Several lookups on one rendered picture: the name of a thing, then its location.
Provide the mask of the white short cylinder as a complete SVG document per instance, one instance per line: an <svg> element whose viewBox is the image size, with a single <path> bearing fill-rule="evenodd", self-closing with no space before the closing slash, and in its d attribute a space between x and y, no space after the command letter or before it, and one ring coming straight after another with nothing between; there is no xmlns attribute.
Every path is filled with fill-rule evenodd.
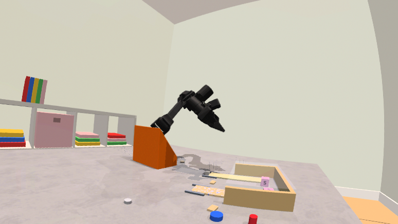
<svg viewBox="0 0 398 224"><path fill-rule="evenodd" d="M132 200L129 199L129 198L124 199L124 203L125 203L125 204L131 204L131 203L132 203Z"/></svg>

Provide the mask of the red cylinder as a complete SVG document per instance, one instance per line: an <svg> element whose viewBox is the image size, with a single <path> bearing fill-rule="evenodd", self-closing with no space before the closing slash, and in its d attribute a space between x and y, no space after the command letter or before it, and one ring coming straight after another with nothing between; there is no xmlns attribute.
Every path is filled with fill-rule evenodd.
<svg viewBox="0 0 398 224"><path fill-rule="evenodd" d="M258 218L257 215L255 215L255 214L250 214L248 224L257 224L257 218Z"/></svg>

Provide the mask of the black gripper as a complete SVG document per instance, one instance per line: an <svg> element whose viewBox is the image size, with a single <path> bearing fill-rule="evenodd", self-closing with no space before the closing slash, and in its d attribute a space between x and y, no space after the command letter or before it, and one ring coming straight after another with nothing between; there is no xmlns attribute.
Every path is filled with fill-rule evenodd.
<svg viewBox="0 0 398 224"><path fill-rule="evenodd" d="M193 110L197 115L197 118L208 126L217 129L221 132L225 130L219 122L219 117L214 114L213 110L209 106L205 106L202 102L199 103Z"/></svg>

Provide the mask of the tan strip with blue dots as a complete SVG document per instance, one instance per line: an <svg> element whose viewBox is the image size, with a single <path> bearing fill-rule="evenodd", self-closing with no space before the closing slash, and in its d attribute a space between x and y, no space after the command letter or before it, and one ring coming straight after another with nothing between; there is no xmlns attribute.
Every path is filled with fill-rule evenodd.
<svg viewBox="0 0 398 224"><path fill-rule="evenodd" d="M205 195L208 195L208 196L215 196L215 197L221 197L221 198L224 198L224 192L225 192L225 190L223 190L223 189L216 189L216 188L210 188L210 187L199 186L199 185L196 185L191 191L198 192L198 193L204 193Z"/></svg>

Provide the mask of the pale yellow flat strip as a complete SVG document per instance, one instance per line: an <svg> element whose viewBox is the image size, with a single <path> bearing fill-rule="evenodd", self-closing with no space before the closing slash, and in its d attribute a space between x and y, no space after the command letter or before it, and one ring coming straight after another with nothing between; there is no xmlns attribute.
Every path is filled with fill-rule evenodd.
<svg viewBox="0 0 398 224"><path fill-rule="evenodd" d="M209 176L214 176L220 179L228 179L229 174L221 174L221 173L211 173Z"/></svg>

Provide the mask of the blue short cylinder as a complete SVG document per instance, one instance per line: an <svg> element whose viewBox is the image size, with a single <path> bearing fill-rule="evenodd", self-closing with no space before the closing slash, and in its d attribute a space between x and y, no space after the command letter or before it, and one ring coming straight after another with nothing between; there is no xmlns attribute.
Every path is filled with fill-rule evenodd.
<svg viewBox="0 0 398 224"><path fill-rule="evenodd" d="M222 221L223 220L223 213L222 212L219 212L219 211L212 211L211 213L210 213L210 219L212 220L212 221L216 221L216 222L220 222L220 221Z"/></svg>

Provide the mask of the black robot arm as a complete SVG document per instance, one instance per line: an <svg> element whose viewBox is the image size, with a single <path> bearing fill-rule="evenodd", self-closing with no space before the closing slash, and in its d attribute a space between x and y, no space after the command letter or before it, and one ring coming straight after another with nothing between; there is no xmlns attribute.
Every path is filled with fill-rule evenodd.
<svg viewBox="0 0 398 224"><path fill-rule="evenodd" d="M177 103L172 107L172 109L162 117L159 117L150 126L154 128L160 128L162 133L165 135L174 123L173 118L183 107L187 108L189 111L193 111L194 108L199 104L203 103L205 106L209 106L212 110L221 107L218 99L214 99L208 103L205 101L213 94L213 90L210 86L204 85L197 93L190 90L183 91L177 98ZM156 123L156 124L155 124Z"/></svg>

